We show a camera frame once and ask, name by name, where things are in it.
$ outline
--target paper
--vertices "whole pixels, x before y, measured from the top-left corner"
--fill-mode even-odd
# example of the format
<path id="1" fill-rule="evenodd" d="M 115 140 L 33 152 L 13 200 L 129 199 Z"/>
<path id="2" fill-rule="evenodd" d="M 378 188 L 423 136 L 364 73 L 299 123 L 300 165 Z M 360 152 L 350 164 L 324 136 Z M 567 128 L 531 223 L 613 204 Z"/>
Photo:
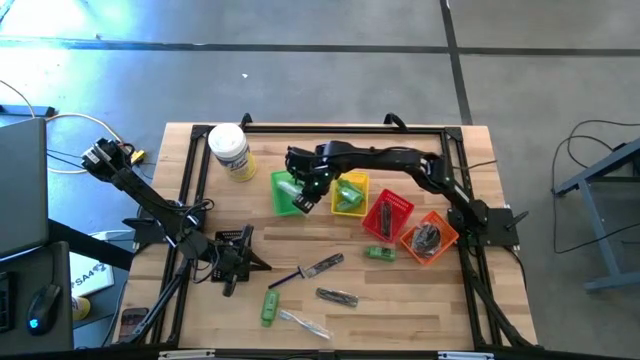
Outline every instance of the paper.
<path id="1" fill-rule="evenodd" d="M 106 240 L 106 232 L 96 233 L 94 238 Z M 113 269 L 98 260 L 69 253 L 71 269 L 71 295 L 85 296 L 113 285 Z"/>

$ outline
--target yellow wire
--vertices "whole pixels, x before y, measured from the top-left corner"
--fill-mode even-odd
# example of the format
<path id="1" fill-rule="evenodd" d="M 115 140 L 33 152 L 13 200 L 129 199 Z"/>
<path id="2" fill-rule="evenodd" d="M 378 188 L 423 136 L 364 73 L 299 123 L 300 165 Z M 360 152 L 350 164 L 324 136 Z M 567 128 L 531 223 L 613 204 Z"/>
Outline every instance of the yellow wire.
<path id="1" fill-rule="evenodd" d="M 61 117 L 72 117 L 72 116 L 76 116 L 76 117 L 81 117 L 81 118 L 85 118 L 87 120 L 91 120 L 99 125 L 102 125 L 102 127 L 104 127 L 114 138 L 116 138 L 116 140 L 118 140 L 119 142 L 123 142 L 122 139 L 120 138 L 120 136 L 118 136 L 118 134 L 116 134 L 115 131 L 113 131 L 109 125 L 107 125 L 104 121 L 102 120 L 98 120 L 96 118 L 94 118 L 93 116 L 89 116 L 89 115 L 85 115 L 85 114 L 79 114 L 79 113 L 68 113 L 68 114 L 58 114 L 58 115 L 54 115 L 50 118 L 46 118 L 45 121 L 49 122 L 51 120 L 55 120 L 55 119 L 59 119 Z M 51 171 L 52 173 L 56 173 L 56 174 L 84 174 L 87 172 L 87 170 L 58 170 L 58 169 L 52 169 L 52 168 L 47 168 L 47 170 Z"/>
<path id="2" fill-rule="evenodd" d="M 13 86 L 7 84 L 5 81 L 0 80 L 0 83 L 4 84 L 5 86 L 7 86 L 9 89 L 13 90 L 16 94 L 20 95 L 20 97 L 22 98 L 22 100 L 24 100 L 24 102 L 27 103 L 27 106 L 29 107 L 29 111 L 31 112 L 31 118 L 35 119 L 36 114 L 33 111 L 33 106 L 31 106 L 31 103 L 29 102 L 29 100 L 27 100 L 27 98 L 22 95 L 22 93 L 20 91 L 18 91 L 16 88 L 14 88 Z M 122 141 L 122 139 L 118 136 L 118 134 L 116 134 L 115 131 L 113 131 L 109 125 L 105 124 L 102 120 L 98 120 L 96 118 L 94 118 L 93 116 L 89 116 L 89 115 L 85 115 L 85 114 L 78 114 L 78 113 L 68 113 L 68 114 L 58 114 L 58 115 L 54 115 L 50 118 L 44 119 L 46 122 L 49 122 L 51 120 L 55 120 L 55 119 L 59 119 L 61 117 L 70 117 L 70 116 L 77 116 L 77 117 L 81 117 L 81 118 L 85 118 L 87 120 L 91 120 L 95 123 L 98 123 L 99 125 L 102 125 L 102 127 L 104 127 L 105 129 L 107 129 L 107 131 L 113 135 L 114 138 L 116 138 L 116 140 L 118 140 L 120 143 L 123 143 L 124 141 Z M 51 171 L 52 173 L 56 173 L 56 174 L 84 174 L 87 172 L 87 170 L 58 170 L 58 169 L 52 169 L 50 167 L 47 168 L 47 170 Z"/>

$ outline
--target yellow basket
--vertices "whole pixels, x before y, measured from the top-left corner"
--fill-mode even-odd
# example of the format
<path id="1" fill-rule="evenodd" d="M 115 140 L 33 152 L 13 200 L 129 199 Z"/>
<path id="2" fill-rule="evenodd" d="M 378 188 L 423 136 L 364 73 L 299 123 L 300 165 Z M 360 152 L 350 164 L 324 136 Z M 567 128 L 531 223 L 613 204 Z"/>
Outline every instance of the yellow basket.
<path id="1" fill-rule="evenodd" d="M 364 217 L 369 209 L 369 175 L 363 172 L 352 171 L 340 176 L 341 179 L 348 180 L 353 186 L 358 188 L 364 194 L 364 200 L 357 208 L 348 212 L 340 212 L 337 210 L 338 204 L 342 201 L 342 195 L 337 191 L 338 183 L 331 183 L 331 213 L 335 215 Z"/>

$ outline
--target green basket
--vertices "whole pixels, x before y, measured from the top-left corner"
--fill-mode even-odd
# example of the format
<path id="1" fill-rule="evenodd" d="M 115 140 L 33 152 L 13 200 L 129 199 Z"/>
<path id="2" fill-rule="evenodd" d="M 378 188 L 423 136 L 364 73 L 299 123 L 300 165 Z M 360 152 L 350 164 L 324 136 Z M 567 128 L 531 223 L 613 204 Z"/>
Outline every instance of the green basket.
<path id="1" fill-rule="evenodd" d="M 278 187 L 279 181 L 293 182 L 293 176 L 287 171 L 271 173 L 271 194 L 273 194 L 273 211 L 277 216 L 302 215 L 302 211 L 293 205 L 291 195 Z"/>

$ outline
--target wooden table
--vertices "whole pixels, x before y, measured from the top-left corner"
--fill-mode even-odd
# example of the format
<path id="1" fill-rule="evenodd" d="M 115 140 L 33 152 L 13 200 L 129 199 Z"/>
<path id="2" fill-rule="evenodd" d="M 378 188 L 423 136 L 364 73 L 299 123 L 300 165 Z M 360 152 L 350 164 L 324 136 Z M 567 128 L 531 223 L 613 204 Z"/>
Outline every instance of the wooden table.
<path id="1" fill-rule="evenodd" d="M 167 199 L 177 199 L 193 124 L 169 123 L 153 179 L 153 188 Z M 494 159 L 487 127 L 462 127 L 469 164 Z M 258 171 L 246 183 L 228 179 L 212 157 L 205 197 L 215 201 L 208 212 L 205 232 L 213 237 L 218 230 L 255 226 L 253 249 L 273 266 L 270 272 L 252 272 L 249 282 L 238 283 L 230 298 L 222 296 L 222 286 L 204 282 L 190 284 L 180 347 L 285 348 L 285 349 L 368 349 L 434 350 L 472 349 L 462 274 L 456 249 L 449 249 L 435 263 L 423 267 L 398 245 L 398 259 L 386 263 L 366 258 L 363 250 L 381 243 L 365 232 L 359 218 L 330 214 L 326 196 L 309 216 L 274 215 L 270 174 L 284 170 L 288 145 L 313 150 L 327 140 L 343 140 L 355 146 L 375 144 L 378 148 L 409 146 L 440 152 L 440 142 L 426 135 L 354 134 L 250 134 L 249 144 L 256 156 Z M 193 198 L 200 156 L 196 157 L 189 198 Z M 430 210 L 441 215 L 448 201 L 420 189 L 406 174 L 367 171 L 372 204 L 388 188 L 415 204 L 406 228 Z M 489 206 L 503 206 L 504 198 L 495 165 L 471 170 L 476 198 Z M 165 262 L 166 245 L 155 245 L 136 256 L 124 294 L 122 309 L 151 307 L 158 297 Z M 327 341 L 303 330 L 298 324 L 276 319 L 271 328 L 260 324 L 260 312 L 267 285 L 293 272 L 297 265 L 311 266 L 337 252 L 344 263 L 313 279 L 295 279 L 281 287 L 279 308 L 292 310 L 315 321 L 334 334 Z M 531 342 L 536 341 L 520 268 L 501 248 L 487 248 L 487 260 L 494 296 L 502 310 Z M 315 296 L 318 286 L 347 291 L 359 296 L 356 309 L 328 303 Z M 163 334 L 169 332 L 174 311 L 168 306 Z M 480 316 L 488 339 L 486 313 Z"/>

